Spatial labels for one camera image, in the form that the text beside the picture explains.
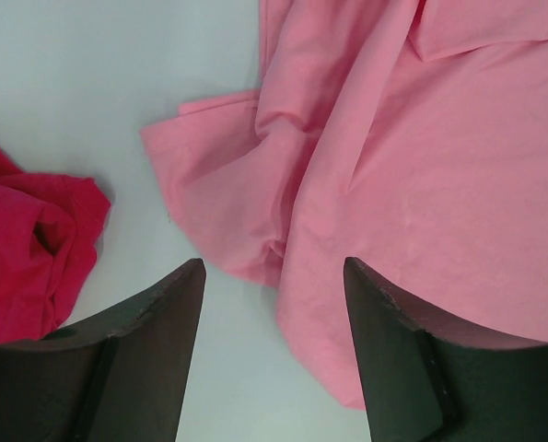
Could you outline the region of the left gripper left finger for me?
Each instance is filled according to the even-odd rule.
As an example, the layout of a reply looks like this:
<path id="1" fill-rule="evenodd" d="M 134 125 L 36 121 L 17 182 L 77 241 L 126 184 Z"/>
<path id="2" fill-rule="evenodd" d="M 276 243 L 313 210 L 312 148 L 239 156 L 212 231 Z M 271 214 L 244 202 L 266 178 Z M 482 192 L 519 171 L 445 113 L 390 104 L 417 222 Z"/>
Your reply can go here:
<path id="1" fill-rule="evenodd" d="M 0 441 L 174 441 L 205 278 L 192 259 L 91 317 L 0 344 Z"/>

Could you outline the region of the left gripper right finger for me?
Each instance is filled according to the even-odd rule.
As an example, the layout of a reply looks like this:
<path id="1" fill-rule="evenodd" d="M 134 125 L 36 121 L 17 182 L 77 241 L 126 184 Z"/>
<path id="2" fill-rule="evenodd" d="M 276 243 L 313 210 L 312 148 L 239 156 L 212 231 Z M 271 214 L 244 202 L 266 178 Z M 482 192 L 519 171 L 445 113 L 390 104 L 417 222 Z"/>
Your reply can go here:
<path id="1" fill-rule="evenodd" d="M 344 291 L 375 441 L 548 441 L 548 343 L 486 328 L 357 258 Z"/>

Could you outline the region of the pink t shirt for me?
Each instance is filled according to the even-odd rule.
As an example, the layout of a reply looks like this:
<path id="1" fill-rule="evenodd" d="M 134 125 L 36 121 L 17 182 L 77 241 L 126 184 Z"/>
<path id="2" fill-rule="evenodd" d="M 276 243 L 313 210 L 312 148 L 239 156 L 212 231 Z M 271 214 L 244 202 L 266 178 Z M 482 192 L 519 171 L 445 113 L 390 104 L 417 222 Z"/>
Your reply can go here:
<path id="1" fill-rule="evenodd" d="M 548 342 L 548 1 L 264 1 L 261 86 L 141 136 L 213 265 L 278 291 L 294 356 L 364 405 L 355 256 L 467 320 Z"/>

